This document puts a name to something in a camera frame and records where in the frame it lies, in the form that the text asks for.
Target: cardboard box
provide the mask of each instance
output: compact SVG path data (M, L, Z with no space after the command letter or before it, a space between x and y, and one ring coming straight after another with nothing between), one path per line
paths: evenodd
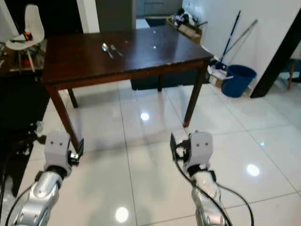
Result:
M170 18L166 19L166 24L172 26L178 32L192 40L194 43L200 45L202 39L202 30L191 25L191 24L182 24L180 27L176 27Z
M213 70L210 66L208 66L208 74L210 75L209 77L209 82L216 87L220 88L222 86L222 81L226 78L227 73L222 70Z

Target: black door frame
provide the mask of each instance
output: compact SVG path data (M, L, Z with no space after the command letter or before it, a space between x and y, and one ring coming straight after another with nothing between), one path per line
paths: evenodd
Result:
M256 85L251 98L265 96L301 41L301 9L276 54Z

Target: dark brown table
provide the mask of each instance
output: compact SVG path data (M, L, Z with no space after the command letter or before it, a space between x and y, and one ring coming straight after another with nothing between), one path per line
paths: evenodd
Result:
M114 59L110 59L102 51L104 42L115 45L124 57L111 50ZM75 150L79 151L83 141L80 143L75 134L59 90L68 89L73 107L77 107L72 88L158 76L158 91L161 91L164 74L198 68L183 123L187 127L211 57L210 53L169 26L55 36L48 39L42 82Z

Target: table leg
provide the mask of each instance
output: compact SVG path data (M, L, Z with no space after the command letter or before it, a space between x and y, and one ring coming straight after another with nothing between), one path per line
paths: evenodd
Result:
M292 79L293 79L293 72L295 71L295 67L296 67L296 60L293 60L292 67L291 67L291 70L290 70L290 78L288 79L287 89L291 89Z
M187 111L185 114L185 118L184 118L184 122L183 122L184 127L189 126L189 123L190 123L190 120L192 117L192 113L193 113L194 107L197 103L198 95L201 90L203 80L204 80L204 77L207 72L208 65L209 65L209 61L204 61L202 67L198 69L198 74L197 74L196 81L193 86L192 94L190 96L190 101L189 101Z
M163 86L163 80L164 80L164 75L159 75L158 77L158 91L162 91L162 86Z
M76 99L75 99L73 90L72 90L72 89L68 89L68 93L69 93L69 96L70 96L70 99L71 99L71 102L72 102L73 107L74 107L74 108L78 108L78 104L77 104L77 102L76 102Z
M79 140L76 137L74 128L71 124L67 110L64 106L64 103L61 99L60 94L58 93L58 90L54 86L51 86L51 85L46 85L46 89L52 99L52 102L56 108L57 113L59 114L59 116L62 120L62 123L63 123L67 133L70 134L71 142L73 144L75 151L78 152L79 151Z

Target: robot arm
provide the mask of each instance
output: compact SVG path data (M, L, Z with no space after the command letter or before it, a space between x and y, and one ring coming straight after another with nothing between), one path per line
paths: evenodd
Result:
M71 174L72 165L78 165L78 154L69 151L70 136L66 133L52 132L45 144L44 172L37 175L28 200L22 207L13 225L45 226L50 211L58 200L63 179Z
M210 157L213 153L212 136L209 133L196 132L189 134L189 139L176 144L173 134L170 146L174 161L183 160L183 171L189 174L189 179L205 191L217 204L222 206L221 191L216 184L214 171L210 167ZM183 156L176 152L183 148ZM225 226L225 218L215 204L206 198L196 187L191 192L196 205L196 218L198 226Z

